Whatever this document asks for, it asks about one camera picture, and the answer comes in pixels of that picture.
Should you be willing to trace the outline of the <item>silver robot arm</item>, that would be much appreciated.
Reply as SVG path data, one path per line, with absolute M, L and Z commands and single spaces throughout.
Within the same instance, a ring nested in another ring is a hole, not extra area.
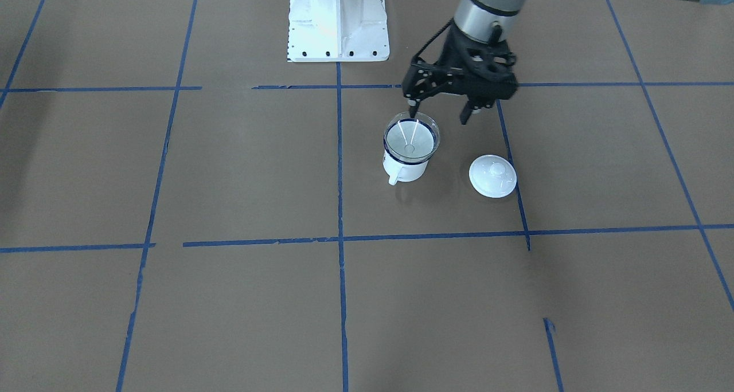
M 701 5 L 730 5 L 732 0 L 679 0 Z M 519 83 L 513 67 L 516 55 L 507 38 L 525 0 L 460 0 L 455 13 L 440 32 L 446 39 L 438 60 L 430 63 L 415 53 L 402 81 L 402 94 L 409 104 L 407 115 L 417 116 L 419 107 L 438 94 L 462 95 L 466 105 L 459 115 L 466 124 L 499 100 L 509 100 Z

